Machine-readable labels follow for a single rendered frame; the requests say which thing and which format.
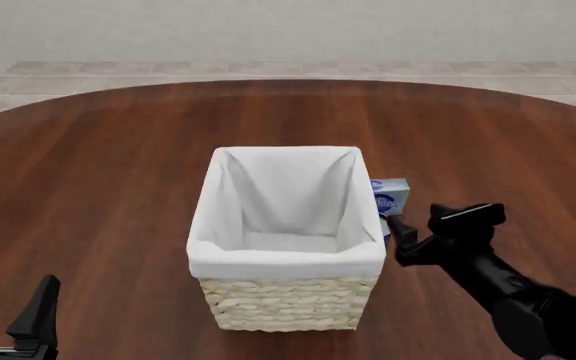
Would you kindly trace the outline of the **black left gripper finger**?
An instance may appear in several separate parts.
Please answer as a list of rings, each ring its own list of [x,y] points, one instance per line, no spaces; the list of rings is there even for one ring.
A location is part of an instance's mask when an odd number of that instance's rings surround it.
[[[56,315],[61,281],[45,275],[22,312],[6,329],[15,346],[57,346]]]

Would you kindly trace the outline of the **wicker basket with white liner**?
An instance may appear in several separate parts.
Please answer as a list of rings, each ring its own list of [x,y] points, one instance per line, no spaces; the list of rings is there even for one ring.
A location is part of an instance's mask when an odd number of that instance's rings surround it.
[[[362,152],[213,152],[186,245],[220,329],[356,329],[386,257]]]

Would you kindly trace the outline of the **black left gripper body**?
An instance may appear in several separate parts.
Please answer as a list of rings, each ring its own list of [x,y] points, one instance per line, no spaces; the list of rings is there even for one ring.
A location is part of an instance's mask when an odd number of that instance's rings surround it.
[[[12,347],[0,347],[0,360],[57,360],[58,337],[55,334],[11,335]]]

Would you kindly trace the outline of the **blue and white food box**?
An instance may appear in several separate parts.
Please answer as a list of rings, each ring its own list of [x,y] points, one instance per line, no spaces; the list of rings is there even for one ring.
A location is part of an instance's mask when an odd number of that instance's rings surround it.
[[[388,242],[391,233],[386,218],[403,212],[410,187],[406,179],[371,179],[370,183],[380,217],[382,236],[384,242]]]

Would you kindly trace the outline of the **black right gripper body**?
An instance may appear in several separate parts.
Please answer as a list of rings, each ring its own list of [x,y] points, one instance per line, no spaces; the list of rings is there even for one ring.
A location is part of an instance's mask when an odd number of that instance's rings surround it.
[[[418,242],[415,257],[397,257],[395,260],[404,267],[407,266],[439,266],[455,261],[461,257],[475,257],[492,251],[490,245],[493,231],[481,233],[466,233],[452,237],[431,235]]]

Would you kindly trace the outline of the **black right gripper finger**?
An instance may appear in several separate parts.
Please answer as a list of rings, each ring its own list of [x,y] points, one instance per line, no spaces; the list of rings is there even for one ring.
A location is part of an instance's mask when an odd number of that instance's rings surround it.
[[[404,224],[397,215],[386,215],[386,223],[390,229],[397,257],[415,257],[417,255],[418,230]]]
[[[436,236],[443,236],[446,233],[447,225],[443,218],[452,213],[452,209],[438,203],[430,205],[430,218],[428,229]]]

